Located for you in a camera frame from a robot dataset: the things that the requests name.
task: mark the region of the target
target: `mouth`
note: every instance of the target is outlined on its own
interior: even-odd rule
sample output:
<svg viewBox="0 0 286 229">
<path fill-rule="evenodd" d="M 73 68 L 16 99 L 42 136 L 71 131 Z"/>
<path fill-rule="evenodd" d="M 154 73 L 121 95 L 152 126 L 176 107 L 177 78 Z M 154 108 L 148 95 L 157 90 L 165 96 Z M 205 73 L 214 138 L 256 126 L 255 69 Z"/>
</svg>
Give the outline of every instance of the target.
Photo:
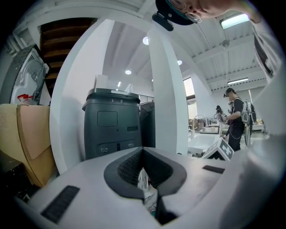
<svg viewBox="0 0 286 229">
<path fill-rule="evenodd" d="M 201 6 L 200 0 L 198 0 L 198 9 L 203 13 L 207 13 L 207 11 L 204 10 L 203 7 Z"/>
</svg>

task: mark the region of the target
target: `rectangular ceiling light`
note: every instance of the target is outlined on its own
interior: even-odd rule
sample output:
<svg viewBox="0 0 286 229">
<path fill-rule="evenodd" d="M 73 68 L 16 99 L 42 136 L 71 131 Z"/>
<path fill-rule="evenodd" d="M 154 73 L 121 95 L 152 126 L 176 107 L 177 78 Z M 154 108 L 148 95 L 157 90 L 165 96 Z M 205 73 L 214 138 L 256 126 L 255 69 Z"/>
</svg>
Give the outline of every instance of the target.
<svg viewBox="0 0 286 229">
<path fill-rule="evenodd" d="M 249 21 L 249 17 L 246 14 L 240 14 L 231 18 L 225 18 L 220 21 L 220 24 L 222 28 L 225 30 L 229 27 L 232 27 L 234 25 L 238 25 L 242 22 Z"/>
<path fill-rule="evenodd" d="M 236 84 L 236 83 L 243 82 L 243 81 L 248 81 L 248 78 L 244 78 L 244 79 L 236 80 L 236 81 L 230 81 L 227 84 Z"/>
</svg>

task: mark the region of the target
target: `dark gray plastic bin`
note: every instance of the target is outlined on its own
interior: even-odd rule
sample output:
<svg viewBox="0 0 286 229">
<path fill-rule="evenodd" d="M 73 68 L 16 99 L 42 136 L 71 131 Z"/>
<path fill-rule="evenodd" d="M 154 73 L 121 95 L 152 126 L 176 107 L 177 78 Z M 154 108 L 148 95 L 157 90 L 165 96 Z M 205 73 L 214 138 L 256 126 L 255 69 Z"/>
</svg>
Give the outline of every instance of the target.
<svg viewBox="0 0 286 229">
<path fill-rule="evenodd" d="M 148 102 L 140 105 L 140 128 L 142 146 L 156 147 L 155 132 L 155 103 Z"/>
<path fill-rule="evenodd" d="M 92 89 L 83 106 L 86 159 L 142 146 L 139 95 Z"/>
</svg>

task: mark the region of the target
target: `black pants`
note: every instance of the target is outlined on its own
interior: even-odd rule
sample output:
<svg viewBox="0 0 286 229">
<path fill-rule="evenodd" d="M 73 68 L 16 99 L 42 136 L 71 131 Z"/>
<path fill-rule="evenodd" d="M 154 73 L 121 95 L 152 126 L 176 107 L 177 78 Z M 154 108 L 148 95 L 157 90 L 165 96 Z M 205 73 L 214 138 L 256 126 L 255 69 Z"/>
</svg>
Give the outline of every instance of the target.
<svg viewBox="0 0 286 229">
<path fill-rule="evenodd" d="M 228 144 L 234 150 L 240 150 L 240 140 L 244 131 L 244 125 L 229 128 Z"/>
</svg>

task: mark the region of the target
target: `eyeglasses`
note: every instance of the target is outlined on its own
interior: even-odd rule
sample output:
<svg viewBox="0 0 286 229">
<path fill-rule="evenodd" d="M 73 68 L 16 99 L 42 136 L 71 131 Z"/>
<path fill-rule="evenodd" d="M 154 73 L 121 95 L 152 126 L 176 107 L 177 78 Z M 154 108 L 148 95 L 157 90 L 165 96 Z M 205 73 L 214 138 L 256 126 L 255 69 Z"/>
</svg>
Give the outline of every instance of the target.
<svg viewBox="0 0 286 229">
<path fill-rule="evenodd" d="M 187 8 L 187 4 L 183 0 L 169 0 L 169 2 L 178 10 L 183 10 Z M 190 19 L 193 23 L 201 23 L 201 18 L 194 13 L 184 13 L 188 19 Z"/>
</svg>

